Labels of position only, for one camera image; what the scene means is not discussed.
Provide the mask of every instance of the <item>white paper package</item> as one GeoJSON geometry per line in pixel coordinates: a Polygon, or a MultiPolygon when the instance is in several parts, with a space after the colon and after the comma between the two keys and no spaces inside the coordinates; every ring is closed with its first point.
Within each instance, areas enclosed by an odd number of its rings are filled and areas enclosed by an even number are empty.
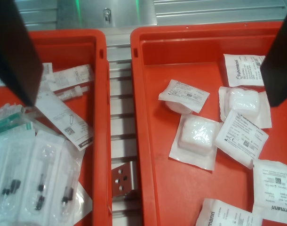
{"type": "Polygon", "coordinates": [[[182,82],[171,80],[168,87],[159,94],[158,100],[163,100],[174,112],[191,114],[199,113],[209,93],[189,86],[182,82]]]}
{"type": "Polygon", "coordinates": [[[287,165],[255,160],[253,178],[255,202],[252,213],[287,224],[287,165]]]}
{"type": "Polygon", "coordinates": [[[262,218],[216,199],[204,199],[196,226],[262,226],[262,218]]]}
{"type": "Polygon", "coordinates": [[[268,135],[246,117],[231,110],[223,124],[215,145],[234,160],[253,168],[253,160],[258,159],[268,135]]]}
{"type": "Polygon", "coordinates": [[[272,128],[270,105],[265,91],[257,93],[243,88],[220,87],[219,104],[222,121],[225,121],[229,111],[234,109],[259,128],[272,128]]]}
{"type": "Polygon", "coordinates": [[[196,115],[181,115],[169,157],[214,170],[217,147],[213,143],[221,126],[219,122],[196,115]]]}
{"type": "Polygon", "coordinates": [[[261,64],[265,56],[224,54],[230,87],[264,86],[261,64]]]}
{"type": "Polygon", "coordinates": [[[35,130],[21,131],[15,135],[3,136],[2,146],[7,149],[3,171],[0,172],[0,223],[16,222],[30,156],[35,140],[35,130]]]}
{"type": "Polygon", "coordinates": [[[49,226],[72,226],[74,224],[76,192],[84,152],[79,152],[68,140],[63,143],[56,186],[53,189],[49,226]]]}
{"type": "Polygon", "coordinates": [[[40,130],[27,174],[19,222],[48,225],[56,173],[64,139],[40,130]]]}

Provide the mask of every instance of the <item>red plastic bin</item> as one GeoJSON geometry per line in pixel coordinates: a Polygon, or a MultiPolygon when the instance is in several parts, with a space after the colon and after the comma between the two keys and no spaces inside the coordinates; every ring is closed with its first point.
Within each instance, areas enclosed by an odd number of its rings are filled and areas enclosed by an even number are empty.
{"type": "MultiPolygon", "coordinates": [[[[180,114],[158,95],[175,79],[210,93],[200,116],[220,120],[223,54],[266,55],[280,22],[142,27],[131,34],[145,226],[193,226],[204,198],[252,211],[253,171],[218,150],[213,172],[169,159],[180,114]]],[[[271,108],[260,159],[287,165],[287,100],[271,108]]],[[[284,225],[263,221],[264,226],[284,225]]]]}
{"type": "MultiPolygon", "coordinates": [[[[30,37],[41,61],[52,62],[54,72],[90,64],[95,73],[94,82],[86,84],[90,86],[89,92],[65,101],[94,129],[94,147],[86,149],[79,179],[93,200],[93,214],[77,225],[112,225],[110,88],[105,35],[98,30],[62,30],[31,32],[30,37]]],[[[0,87],[0,107],[5,103],[21,101],[8,88],[0,87]]],[[[58,131],[47,119],[40,121],[58,131]]]]}

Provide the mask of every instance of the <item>cotton ball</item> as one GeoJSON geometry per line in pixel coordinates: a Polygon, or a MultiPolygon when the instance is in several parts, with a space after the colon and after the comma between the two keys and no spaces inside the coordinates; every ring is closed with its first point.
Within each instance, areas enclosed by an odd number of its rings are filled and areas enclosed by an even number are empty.
{"type": "Polygon", "coordinates": [[[185,120],[179,145],[182,148],[208,155],[212,151],[215,123],[201,119],[185,120]]]}
{"type": "Polygon", "coordinates": [[[166,101],[166,105],[174,112],[179,114],[191,114],[192,110],[181,103],[166,101]]]}
{"type": "Polygon", "coordinates": [[[260,110],[260,99],[258,92],[254,90],[231,89],[227,93],[228,113],[231,109],[241,114],[257,115],[260,110]]]}

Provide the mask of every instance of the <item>qr code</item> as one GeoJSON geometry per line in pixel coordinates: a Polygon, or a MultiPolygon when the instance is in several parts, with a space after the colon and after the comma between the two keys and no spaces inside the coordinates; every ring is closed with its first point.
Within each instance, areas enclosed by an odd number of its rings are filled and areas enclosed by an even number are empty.
{"type": "Polygon", "coordinates": [[[75,133],[75,132],[73,131],[73,129],[70,128],[70,127],[66,128],[66,129],[64,129],[64,130],[65,130],[65,132],[66,132],[68,135],[71,135],[71,134],[74,134],[74,133],[75,133]]]}
{"type": "Polygon", "coordinates": [[[244,141],[244,145],[246,146],[246,147],[248,147],[249,146],[249,142],[248,141],[244,141]]]}
{"type": "Polygon", "coordinates": [[[275,183],[281,185],[281,179],[280,178],[275,178],[275,183]]]}

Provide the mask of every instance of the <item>metal bracket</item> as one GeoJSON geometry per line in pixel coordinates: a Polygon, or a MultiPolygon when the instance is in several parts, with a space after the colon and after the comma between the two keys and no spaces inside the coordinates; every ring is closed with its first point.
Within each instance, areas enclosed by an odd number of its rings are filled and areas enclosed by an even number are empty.
{"type": "Polygon", "coordinates": [[[130,161],[112,169],[112,197],[137,190],[136,162],[130,161]]]}

